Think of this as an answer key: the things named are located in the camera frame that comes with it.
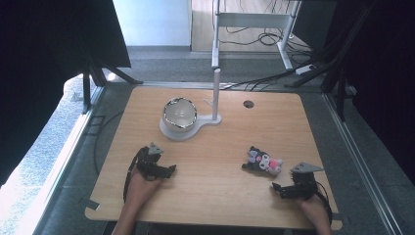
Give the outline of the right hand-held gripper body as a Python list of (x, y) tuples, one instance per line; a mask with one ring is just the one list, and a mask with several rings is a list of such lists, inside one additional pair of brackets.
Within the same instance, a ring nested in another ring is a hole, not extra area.
[(322, 166), (299, 163), (292, 169), (292, 179), (294, 181), (294, 196), (295, 198), (303, 198), (308, 200), (317, 191), (317, 182), (314, 173), (323, 171)]

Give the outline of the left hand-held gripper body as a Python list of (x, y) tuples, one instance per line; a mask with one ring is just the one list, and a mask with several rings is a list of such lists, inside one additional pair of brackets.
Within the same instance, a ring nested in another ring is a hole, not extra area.
[(155, 180), (158, 174), (163, 174), (158, 172), (158, 161), (162, 153), (163, 149), (155, 143), (141, 148), (137, 153), (136, 167), (146, 180)]

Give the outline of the black pink plush toy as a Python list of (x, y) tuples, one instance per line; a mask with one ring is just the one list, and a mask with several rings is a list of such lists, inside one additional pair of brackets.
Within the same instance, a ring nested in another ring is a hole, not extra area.
[(274, 176), (281, 172), (283, 161), (270, 157), (266, 152), (263, 152), (251, 146), (248, 150), (247, 161), (242, 164), (243, 169), (253, 171), (264, 171)]

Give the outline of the metal bowl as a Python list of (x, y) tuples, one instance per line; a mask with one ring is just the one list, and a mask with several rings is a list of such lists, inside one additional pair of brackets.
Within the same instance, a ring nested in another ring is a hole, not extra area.
[(161, 119), (169, 130), (186, 132), (195, 125), (197, 109), (194, 103), (187, 98), (173, 98), (165, 104)]

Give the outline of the person's left hand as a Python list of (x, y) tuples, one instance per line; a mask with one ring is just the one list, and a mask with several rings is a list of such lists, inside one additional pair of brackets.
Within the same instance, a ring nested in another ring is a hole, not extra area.
[(152, 197), (161, 183), (161, 179), (147, 180), (140, 171), (134, 169), (128, 184), (125, 203), (133, 208), (139, 208)]

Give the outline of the person's right hand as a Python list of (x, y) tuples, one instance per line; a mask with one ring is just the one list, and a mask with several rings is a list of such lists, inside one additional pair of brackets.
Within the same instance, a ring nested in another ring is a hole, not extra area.
[(321, 199), (313, 195), (309, 199), (295, 199), (305, 217), (315, 226), (328, 224), (328, 214)]

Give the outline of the white stand with pole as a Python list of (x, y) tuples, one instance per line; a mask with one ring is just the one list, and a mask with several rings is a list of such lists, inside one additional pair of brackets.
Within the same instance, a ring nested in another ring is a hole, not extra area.
[(160, 120), (160, 131), (168, 139), (174, 141), (185, 141), (193, 136), (195, 136), (198, 131), (207, 125), (219, 125), (222, 121), (221, 115), (218, 113), (218, 101), (219, 101), (219, 83), (220, 83), (220, 73), (221, 69), (215, 69), (213, 76), (213, 97), (212, 101), (209, 103), (211, 105), (211, 113), (209, 115), (200, 115), (197, 111), (197, 120), (192, 129), (186, 132), (174, 132), (169, 130), (162, 119)]

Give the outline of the black tripod stand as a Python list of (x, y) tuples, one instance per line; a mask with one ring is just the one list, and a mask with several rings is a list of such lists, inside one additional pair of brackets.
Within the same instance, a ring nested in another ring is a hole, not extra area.
[(104, 63), (102, 60), (94, 59), (90, 55), (87, 56), (85, 66), (82, 73), (82, 87), (83, 87), (83, 110), (85, 115), (92, 107), (90, 85), (91, 81), (99, 87), (104, 87), (107, 84), (107, 79), (103, 73), (103, 69), (109, 70), (129, 84), (143, 84), (143, 81), (134, 79), (122, 70)]
[(359, 10), (357, 11), (356, 17), (352, 20), (352, 24), (348, 27), (345, 32), (346, 39), (342, 43), (336, 56), (325, 66), (312, 71), (309, 75), (304, 78), (291, 83), (286, 84), (289, 88), (298, 88), (308, 81), (316, 78), (323, 73), (327, 73), (323, 82), (320, 85), (320, 90), (323, 93), (332, 92), (335, 87), (338, 87), (337, 100), (336, 100), (336, 114), (341, 121), (345, 121), (344, 107), (346, 98), (346, 79), (344, 78), (344, 61), (353, 41), (356, 39), (360, 29), (363, 27), (368, 16), (370, 15), (374, 4), (366, 3), (363, 1), (359, 4)]

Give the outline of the white power strip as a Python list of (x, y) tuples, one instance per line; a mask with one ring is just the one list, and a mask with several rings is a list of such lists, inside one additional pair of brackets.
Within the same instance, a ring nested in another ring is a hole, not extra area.
[(306, 65), (306, 66), (296, 69), (296, 74), (301, 75), (301, 74), (313, 71), (315, 69), (316, 69), (315, 65)]

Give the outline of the black curtain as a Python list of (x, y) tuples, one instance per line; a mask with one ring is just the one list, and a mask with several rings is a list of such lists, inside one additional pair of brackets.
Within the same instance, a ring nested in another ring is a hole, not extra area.
[(130, 66), (114, 0), (0, 0), (0, 186), (93, 66)]
[(364, 7), (342, 61), (353, 105), (415, 184), (415, 0), (304, 0), (294, 35), (328, 63)]

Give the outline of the aluminium floor rail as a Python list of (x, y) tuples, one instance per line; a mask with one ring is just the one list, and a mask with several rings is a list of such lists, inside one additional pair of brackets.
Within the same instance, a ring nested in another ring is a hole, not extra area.
[(322, 98), (329, 110), (329, 113), (339, 130), (346, 148), (355, 164), (355, 167), (362, 179), (362, 182), (371, 198), (371, 201), (383, 222), (389, 235), (403, 235), (402, 230), (395, 219), (395, 216), (392, 212), (392, 209), (387, 202), (379, 184), (375, 180), (371, 170), (369, 169), (367, 163), (364, 161), (363, 155), (360, 152), (351, 132), (349, 131), (346, 123), (340, 118), (337, 113), (335, 101), (333, 98), (323, 93)]
[(87, 97), (83, 93), (81, 88), (64, 89), (64, 97), (30, 150), (37, 194), (22, 222), (29, 235), (38, 230), (102, 89), (95, 88), (93, 94), (86, 90)]

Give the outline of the white metal desk frame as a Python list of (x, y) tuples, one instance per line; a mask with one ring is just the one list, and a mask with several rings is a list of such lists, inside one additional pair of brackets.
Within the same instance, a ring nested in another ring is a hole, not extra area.
[(277, 14), (251, 14), (251, 13), (226, 13), (220, 11), (220, 0), (213, 0), (213, 41), (211, 49), (211, 67), (219, 68), (219, 29), (221, 27), (252, 27), (252, 28), (279, 28), (283, 29), (283, 39), (277, 43), (281, 60), (287, 71), (294, 68), (289, 59), (286, 47), (289, 36), (294, 28), (301, 1), (295, 1), (291, 13), (288, 15)]

